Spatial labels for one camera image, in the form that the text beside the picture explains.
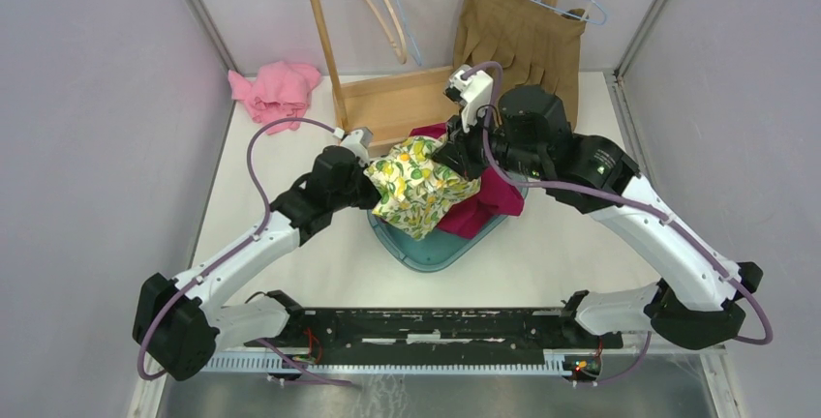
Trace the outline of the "magenta cloth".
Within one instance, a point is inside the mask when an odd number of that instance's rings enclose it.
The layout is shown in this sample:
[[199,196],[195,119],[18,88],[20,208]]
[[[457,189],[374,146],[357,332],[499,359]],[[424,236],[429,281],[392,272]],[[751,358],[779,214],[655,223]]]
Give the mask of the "magenta cloth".
[[519,190],[492,169],[471,182],[434,162],[445,133],[444,124],[416,128],[389,155],[396,168],[386,176],[388,190],[374,213],[414,240],[434,228],[472,239],[496,216],[518,216],[524,208]]

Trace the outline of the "yellow patterned cloth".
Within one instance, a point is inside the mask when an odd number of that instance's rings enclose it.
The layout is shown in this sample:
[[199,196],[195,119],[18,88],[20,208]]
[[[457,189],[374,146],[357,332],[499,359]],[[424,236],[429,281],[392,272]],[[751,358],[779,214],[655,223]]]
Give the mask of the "yellow patterned cloth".
[[479,179],[467,180],[433,160],[443,145],[442,136],[410,136],[364,171],[380,194],[372,214],[414,240],[425,238],[454,205],[480,192]]

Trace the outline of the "wooden clothes rack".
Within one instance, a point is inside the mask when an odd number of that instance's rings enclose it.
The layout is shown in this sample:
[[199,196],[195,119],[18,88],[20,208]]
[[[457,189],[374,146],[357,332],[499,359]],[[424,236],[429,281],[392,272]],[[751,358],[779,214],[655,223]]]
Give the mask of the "wooden clothes rack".
[[[398,13],[398,0],[364,0],[401,64],[408,62],[408,38]],[[319,40],[332,84],[336,124],[353,131],[369,128],[374,138],[370,149],[385,152],[404,138],[411,129],[446,120],[455,106],[441,93],[451,75],[449,66],[417,72],[362,79],[343,83],[334,58],[332,43],[320,0],[310,0]]]

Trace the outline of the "brown skirt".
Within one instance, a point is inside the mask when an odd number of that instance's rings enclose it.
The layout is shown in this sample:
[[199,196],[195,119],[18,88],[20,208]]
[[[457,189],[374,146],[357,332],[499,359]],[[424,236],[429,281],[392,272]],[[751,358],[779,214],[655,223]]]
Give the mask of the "brown skirt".
[[560,14],[533,0],[463,0],[452,66],[496,61],[502,91],[539,85],[558,96],[575,128],[579,112],[583,11]]

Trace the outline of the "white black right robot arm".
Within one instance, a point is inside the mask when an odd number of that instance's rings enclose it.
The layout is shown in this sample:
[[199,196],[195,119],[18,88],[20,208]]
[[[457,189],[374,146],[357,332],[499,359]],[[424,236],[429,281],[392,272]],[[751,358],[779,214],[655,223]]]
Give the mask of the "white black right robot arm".
[[448,87],[460,111],[446,124],[435,160],[475,179],[494,170],[518,188],[543,190],[621,237],[657,272],[654,284],[618,292],[581,290],[566,302],[562,341],[583,348],[597,336],[647,332],[690,350],[738,340],[763,272],[722,257],[655,192],[614,141],[572,131],[562,100],[537,85],[505,92]]

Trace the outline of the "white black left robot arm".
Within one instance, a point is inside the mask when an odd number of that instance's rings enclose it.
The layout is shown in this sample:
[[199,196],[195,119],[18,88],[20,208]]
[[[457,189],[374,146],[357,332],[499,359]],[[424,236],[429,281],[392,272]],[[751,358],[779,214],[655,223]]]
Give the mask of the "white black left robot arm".
[[365,177],[365,161],[346,146],[328,146],[310,172],[266,204],[261,222],[220,255],[173,278],[156,273],[140,288],[133,338],[141,378],[178,381],[200,372],[215,353],[273,339],[290,347],[305,332],[298,305],[265,295],[231,306],[228,299],[262,269],[331,225],[346,208],[367,210],[380,199]]

